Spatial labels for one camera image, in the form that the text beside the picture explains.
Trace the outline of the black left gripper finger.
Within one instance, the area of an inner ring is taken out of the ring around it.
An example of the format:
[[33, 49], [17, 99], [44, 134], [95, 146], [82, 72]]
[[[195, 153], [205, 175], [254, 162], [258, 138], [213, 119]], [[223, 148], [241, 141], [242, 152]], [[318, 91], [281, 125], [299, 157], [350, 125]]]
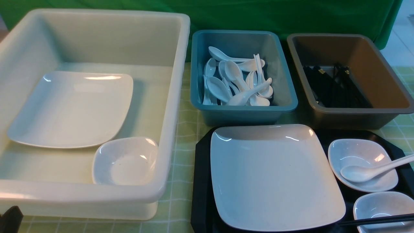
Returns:
[[18, 233], [23, 217], [20, 208], [12, 206], [0, 217], [0, 232]]

